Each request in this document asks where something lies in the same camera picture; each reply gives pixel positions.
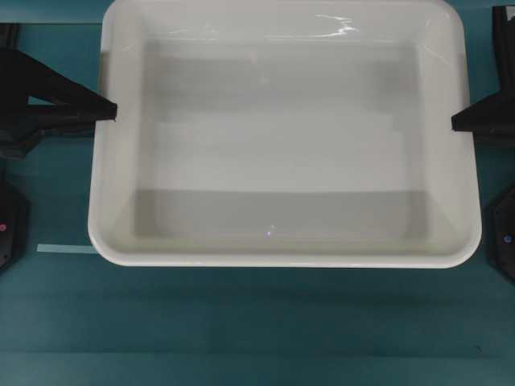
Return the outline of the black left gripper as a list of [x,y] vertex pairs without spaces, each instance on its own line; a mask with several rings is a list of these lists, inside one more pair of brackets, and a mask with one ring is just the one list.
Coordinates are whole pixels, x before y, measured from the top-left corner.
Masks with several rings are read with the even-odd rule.
[[1,50],[1,158],[24,159],[43,139],[39,129],[109,121],[117,105],[14,49]]

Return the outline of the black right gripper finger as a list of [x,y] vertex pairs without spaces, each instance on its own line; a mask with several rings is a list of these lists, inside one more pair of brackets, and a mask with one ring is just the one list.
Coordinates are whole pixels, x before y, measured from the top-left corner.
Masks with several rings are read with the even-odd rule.
[[457,132],[486,138],[514,138],[514,91],[496,92],[451,118]]

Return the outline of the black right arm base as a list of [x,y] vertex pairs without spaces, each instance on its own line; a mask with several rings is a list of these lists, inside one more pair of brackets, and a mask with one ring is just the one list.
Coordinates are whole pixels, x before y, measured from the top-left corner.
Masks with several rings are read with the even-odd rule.
[[514,185],[484,209],[484,244],[488,263],[514,284]]

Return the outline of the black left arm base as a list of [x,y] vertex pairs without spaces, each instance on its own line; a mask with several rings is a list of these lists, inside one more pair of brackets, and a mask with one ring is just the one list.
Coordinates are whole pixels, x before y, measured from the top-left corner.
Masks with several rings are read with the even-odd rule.
[[1,272],[27,250],[30,203],[15,186],[1,177]]

